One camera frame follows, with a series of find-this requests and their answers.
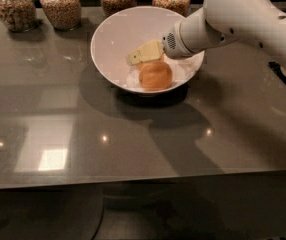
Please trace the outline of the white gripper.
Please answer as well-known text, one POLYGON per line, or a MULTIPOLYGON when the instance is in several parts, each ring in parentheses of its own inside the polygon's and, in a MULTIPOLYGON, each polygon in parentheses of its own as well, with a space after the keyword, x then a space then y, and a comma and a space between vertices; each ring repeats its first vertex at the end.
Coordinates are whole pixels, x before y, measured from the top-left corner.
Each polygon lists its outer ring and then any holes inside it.
POLYGON ((180 25, 180 22, 176 22, 165 31, 162 36, 162 43, 158 40, 151 40, 130 52, 126 57, 127 63, 134 66, 159 60, 164 53, 171 59, 184 59, 193 56, 193 53, 182 41, 180 25))

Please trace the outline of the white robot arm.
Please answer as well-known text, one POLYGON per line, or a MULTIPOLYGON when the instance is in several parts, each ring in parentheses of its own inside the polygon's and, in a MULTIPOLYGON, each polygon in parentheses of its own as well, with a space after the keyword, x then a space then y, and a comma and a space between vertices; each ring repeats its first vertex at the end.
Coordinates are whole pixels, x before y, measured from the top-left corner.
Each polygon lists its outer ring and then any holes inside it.
POLYGON ((281 65, 286 77, 286 13, 270 0, 204 0, 203 6, 127 55, 131 65, 183 59, 237 40, 261 48, 281 65))

